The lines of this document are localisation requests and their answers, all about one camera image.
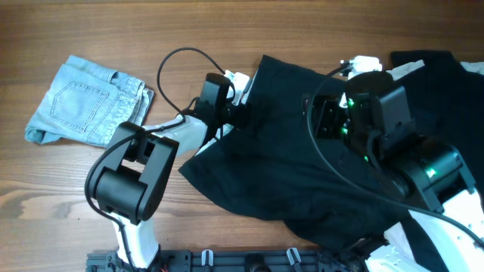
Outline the black shorts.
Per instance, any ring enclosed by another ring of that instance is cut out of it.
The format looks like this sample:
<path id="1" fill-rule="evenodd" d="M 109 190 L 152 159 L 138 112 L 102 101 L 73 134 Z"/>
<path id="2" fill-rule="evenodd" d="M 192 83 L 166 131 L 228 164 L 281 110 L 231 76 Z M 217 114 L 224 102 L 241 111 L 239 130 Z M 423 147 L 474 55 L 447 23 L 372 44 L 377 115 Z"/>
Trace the black shorts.
<path id="1" fill-rule="evenodd" d="M 283 221 L 297 236 L 341 251 L 382 234 L 408 212 L 343 180 L 378 188 L 365 161 L 342 143 L 312 144 L 303 96 L 311 97 L 319 85 L 326 94 L 340 95 L 344 89 L 338 79 L 264 56 L 247 101 L 252 106 L 249 125 L 193 156 L 180 172 L 232 213 Z"/>

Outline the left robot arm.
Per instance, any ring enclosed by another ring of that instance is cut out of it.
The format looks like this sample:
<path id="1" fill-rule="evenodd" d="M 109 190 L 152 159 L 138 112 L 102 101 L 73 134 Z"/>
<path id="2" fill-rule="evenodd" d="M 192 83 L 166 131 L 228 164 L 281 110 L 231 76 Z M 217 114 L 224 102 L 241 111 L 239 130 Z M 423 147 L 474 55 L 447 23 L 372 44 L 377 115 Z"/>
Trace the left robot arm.
<path id="1" fill-rule="evenodd" d="M 199 97 L 171 121 L 145 128 L 121 123 L 85 181 L 95 212 L 113 223 L 119 247 L 87 256 L 88 271 L 190 269 L 190 253 L 164 252 L 152 217 L 161 203 L 175 158 L 222 137 L 244 105 L 252 79 L 243 73 L 209 73 Z"/>

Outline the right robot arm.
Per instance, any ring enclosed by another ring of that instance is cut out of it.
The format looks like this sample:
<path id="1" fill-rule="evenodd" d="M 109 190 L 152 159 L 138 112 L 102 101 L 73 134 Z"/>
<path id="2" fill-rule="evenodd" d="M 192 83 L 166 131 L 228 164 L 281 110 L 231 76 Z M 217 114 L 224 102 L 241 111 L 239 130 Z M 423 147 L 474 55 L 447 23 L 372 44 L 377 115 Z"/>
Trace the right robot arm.
<path id="1" fill-rule="evenodd" d="M 483 211 L 476 181 L 460 152 L 416 132 L 405 89 L 389 73 L 353 76 L 342 99 L 346 118 L 331 131 L 368 163 L 382 191 L 343 180 L 410 211 L 449 270 L 482 270 L 483 240 L 477 235 L 477 222 Z"/>

